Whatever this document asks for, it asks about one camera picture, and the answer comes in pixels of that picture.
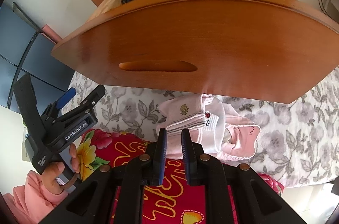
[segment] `blue-gray panel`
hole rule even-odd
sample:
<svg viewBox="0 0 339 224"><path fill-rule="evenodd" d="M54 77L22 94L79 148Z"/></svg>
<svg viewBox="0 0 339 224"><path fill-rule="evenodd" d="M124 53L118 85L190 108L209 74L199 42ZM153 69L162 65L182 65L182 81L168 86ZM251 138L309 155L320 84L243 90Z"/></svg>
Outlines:
<svg viewBox="0 0 339 224"><path fill-rule="evenodd" d="M21 78L25 74L24 71L20 71L19 78ZM56 89L34 77L31 76L32 85L34 87L35 96L37 98L37 108L40 115L44 112L45 108L48 104L52 104L54 101L59 99L65 92ZM20 113L18 109L18 104L15 99L15 95L13 95L11 110Z"/></svg>
<svg viewBox="0 0 339 224"><path fill-rule="evenodd" d="M0 7L0 54L18 65L35 30L6 5Z"/></svg>
<svg viewBox="0 0 339 224"><path fill-rule="evenodd" d="M74 70L50 55L54 44L39 34L23 63L22 69L65 91Z"/></svg>
<svg viewBox="0 0 339 224"><path fill-rule="evenodd" d="M17 68L0 58L0 105L6 107L8 94L11 89L14 74Z"/></svg>

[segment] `bed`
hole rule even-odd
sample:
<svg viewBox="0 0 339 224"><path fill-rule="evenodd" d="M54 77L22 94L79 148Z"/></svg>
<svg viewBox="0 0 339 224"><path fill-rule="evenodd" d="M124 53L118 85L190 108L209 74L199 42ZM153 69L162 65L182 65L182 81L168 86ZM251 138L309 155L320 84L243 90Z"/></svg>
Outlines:
<svg viewBox="0 0 339 224"><path fill-rule="evenodd" d="M62 113L78 106L96 86L75 72L69 87L76 89L76 95ZM106 86L105 96L95 107L98 123L94 128L126 131L155 141L155 128L165 121L158 105L187 94ZM246 161L256 172L267 173L286 187L321 184L339 176L339 66L291 104L216 97L260 125L256 153Z"/></svg>

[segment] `human hand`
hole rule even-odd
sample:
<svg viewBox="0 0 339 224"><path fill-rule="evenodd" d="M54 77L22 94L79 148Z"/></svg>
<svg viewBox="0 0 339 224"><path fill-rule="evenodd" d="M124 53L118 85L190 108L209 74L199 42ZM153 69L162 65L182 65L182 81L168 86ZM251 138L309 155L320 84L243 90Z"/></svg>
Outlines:
<svg viewBox="0 0 339 224"><path fill-rule="evenodd" d="M77 157L77 148L72 143L69 147L69 154L72 156L71 165L76 173L80 172L80 161ZM58 195L62 193L63 189L55 180L65 169L62 162L50 163L41 175L41 181L45 188L52 194Z"/></svg>

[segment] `handle cutout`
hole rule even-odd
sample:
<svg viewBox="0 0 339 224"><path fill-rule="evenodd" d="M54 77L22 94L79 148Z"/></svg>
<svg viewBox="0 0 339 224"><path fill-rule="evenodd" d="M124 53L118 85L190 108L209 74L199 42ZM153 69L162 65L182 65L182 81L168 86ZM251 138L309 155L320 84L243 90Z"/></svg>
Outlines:
<svg viewBox="0 0 339 224"><path fill-rule="evenodd" d="M198 68L185 61L134 61L120 63L119 68L125 71L161 71L161 72L193 72Z"/></svg>

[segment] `metal screw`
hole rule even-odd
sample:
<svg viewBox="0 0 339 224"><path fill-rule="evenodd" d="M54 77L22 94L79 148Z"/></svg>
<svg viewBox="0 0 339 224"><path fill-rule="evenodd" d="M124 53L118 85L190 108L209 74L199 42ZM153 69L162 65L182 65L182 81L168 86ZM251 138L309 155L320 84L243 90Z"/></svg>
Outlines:
<svg viewBox="0 0 339 224"><path fill-rule="evenodd" d="M102 166L99 167L99 170L100 170L102 173L106 173L106 172L108 172L110 169L111 169L111 166L110 166L110 165L107 165L107 164L102 165Z"/></svg>
<svg viewBox="0 0 339 224"><path fill-rule="evenodd" d="M150 159L150 156L148 154L142 154L142 155L139 156L139 159L141 161L147 161L147 160Z"/></svg>
<svg viewBox="0 0 339 224"><path fill-rule="evenodd" d="M250 169L250 166L249 166L248 164L246 164L246 163L241 163L241 164L239 165L239 168L240 168L241 170L247 171L247 170Z"/></svg>
<svg viewBox="0 0 339 224"><path fill-rule="evenodd" d="M200 155L200 159L202 161L208 161L210 159L210 156L208 154L202 154Z"/></svg>

